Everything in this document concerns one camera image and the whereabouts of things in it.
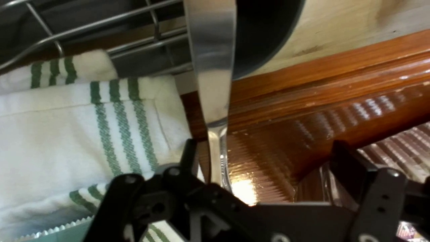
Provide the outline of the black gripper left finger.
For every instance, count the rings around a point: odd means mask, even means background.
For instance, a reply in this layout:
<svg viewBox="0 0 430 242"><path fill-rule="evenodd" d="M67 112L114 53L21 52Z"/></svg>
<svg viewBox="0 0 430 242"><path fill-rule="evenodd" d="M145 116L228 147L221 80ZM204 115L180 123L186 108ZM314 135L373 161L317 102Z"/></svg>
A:
<svg viewBox="0 0 430 242"><path fill-rule="evenodd" d="M83 242L139 242L154 223L166 223L191 240L185 197L196 182L196 142L185 142L178 165L145 181L137 174L115 177L92 218Z"/></svg>

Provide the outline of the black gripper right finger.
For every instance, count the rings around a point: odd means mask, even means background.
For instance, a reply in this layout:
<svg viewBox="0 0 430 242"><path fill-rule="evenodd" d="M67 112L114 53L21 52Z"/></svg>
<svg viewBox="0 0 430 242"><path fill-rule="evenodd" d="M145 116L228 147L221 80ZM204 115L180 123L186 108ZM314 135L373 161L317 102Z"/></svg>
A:
<svg viewBox="0 0 430 242"><path fill-rule="evenodd" d="M329 170L357 205L348 242L407 242L397 237L400 223L430 237L428 179L415 182L392 167L376 167L357 150L334 142Z"/></svg>

